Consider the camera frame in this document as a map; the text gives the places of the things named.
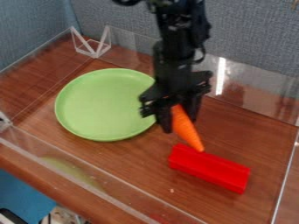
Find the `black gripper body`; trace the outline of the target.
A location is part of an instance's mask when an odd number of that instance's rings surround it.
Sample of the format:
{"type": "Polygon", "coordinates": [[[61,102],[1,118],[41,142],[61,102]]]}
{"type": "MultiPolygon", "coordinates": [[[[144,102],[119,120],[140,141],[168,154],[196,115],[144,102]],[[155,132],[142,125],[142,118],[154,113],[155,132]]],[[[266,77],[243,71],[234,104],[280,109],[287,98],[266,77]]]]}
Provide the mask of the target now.
{"type": "Polygon", "coordinates": [[[154,45],[154,85],[140,94],[142,117],[155,115],[160,107],[182,104],[187,97],[211,91],[211,71],[194,71],[194,54],[187,58],[164,56],[163,43],[154,45]]]}

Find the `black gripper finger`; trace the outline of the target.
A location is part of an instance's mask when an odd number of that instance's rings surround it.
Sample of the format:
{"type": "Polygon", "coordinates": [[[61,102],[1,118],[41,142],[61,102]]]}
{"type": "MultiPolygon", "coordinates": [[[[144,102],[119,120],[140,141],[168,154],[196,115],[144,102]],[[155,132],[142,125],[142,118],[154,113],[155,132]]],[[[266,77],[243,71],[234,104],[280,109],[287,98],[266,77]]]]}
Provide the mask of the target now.
{"type": "Polygon", "coordinates": [[[168,107],[160,107],[156,112],[156,121],[162,126],[163,132],[170,134],[174,130],[172,111],[168,107]]]}
{"type": "Polygon", "coordinates": [[[191,121],[195,122],[202,107],[202,96],[192,95],[191,97],[187,97],[182,103],[182,106],[191,121]]]}

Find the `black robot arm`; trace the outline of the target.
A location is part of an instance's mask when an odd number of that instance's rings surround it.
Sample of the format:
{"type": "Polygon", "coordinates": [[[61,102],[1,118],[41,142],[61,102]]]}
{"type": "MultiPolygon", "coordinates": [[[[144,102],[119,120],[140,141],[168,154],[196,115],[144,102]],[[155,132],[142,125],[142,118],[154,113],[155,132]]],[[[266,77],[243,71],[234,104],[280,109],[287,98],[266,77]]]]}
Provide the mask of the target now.
{"type": "Polygon", "coordinates": [[[206,0],[112,0],[130,7],[142,2],[155,14],[160,40],[154,44],[154,85],[140,94],[140,114],[154,116],[166,133],[174,131],[176,105],[196,119],[202,97],[211,91],[211,71],[192,70],[204,58],[204,42],[211,37],[206,0]]]}

